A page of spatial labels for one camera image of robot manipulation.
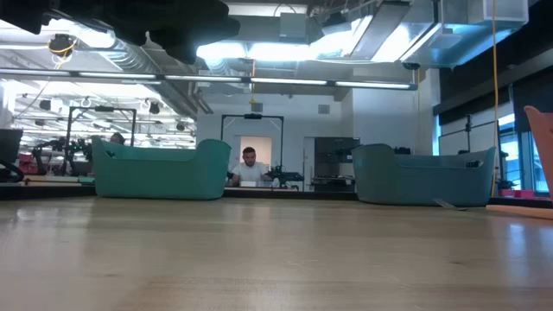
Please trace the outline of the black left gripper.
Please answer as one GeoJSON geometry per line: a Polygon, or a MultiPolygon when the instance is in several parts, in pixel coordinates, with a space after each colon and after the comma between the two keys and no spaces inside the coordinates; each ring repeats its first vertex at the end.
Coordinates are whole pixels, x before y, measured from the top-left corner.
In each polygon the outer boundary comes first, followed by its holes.
{"type": "Polygon", "coordinates": [[[200,46],[238,35],[240,23],[229,17],[228,6],[220,0],[178,1],[179,8],[165,18],[166,24],[149,30],[149,38],[167,55],[193,65],[200,46]]]}

